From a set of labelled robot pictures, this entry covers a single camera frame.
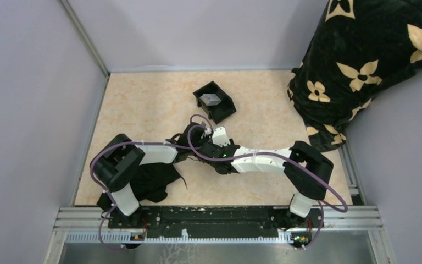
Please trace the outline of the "black card tray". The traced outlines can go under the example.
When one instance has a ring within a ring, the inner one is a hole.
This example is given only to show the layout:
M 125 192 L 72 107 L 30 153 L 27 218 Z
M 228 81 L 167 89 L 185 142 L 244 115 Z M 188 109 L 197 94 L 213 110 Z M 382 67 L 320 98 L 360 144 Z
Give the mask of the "black card tray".
M 198 108 L 204 110 L 215 124 L 237 112 L 232 98 L 215 82 L 211 81 L 192 93 Z

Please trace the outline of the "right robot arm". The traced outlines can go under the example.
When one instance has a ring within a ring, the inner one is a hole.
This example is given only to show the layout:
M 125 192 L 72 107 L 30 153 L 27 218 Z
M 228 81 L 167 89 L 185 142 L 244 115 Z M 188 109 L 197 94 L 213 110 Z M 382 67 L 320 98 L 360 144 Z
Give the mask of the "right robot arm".
M 295 227 L 304 225 L 312 205 L 325 198 L 334 168 L 327 157 L 304 141 L 295 141 L 293 146 L 278 150 L 206 142 L 196 156 L 223 175 L 263 172 L 286 176 L 297 190 L 287 212 L 289 223 Z

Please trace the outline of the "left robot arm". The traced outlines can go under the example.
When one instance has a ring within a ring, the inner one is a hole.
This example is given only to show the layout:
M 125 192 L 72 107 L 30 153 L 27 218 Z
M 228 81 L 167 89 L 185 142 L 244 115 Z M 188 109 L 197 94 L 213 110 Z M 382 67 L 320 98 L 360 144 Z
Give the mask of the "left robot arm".
M 164 142 L 133 142 L 118 134 L 90 162 L 90 175 L 103 189 L 96 205 L 103 211 L 117 209 L 128 227 L 141 224 L 140 201 L 155 203 L 167 197 L 167 186 L 183 177 L 175 164 L 199 150 L 212 130 L 190 123 L 183 133 Z

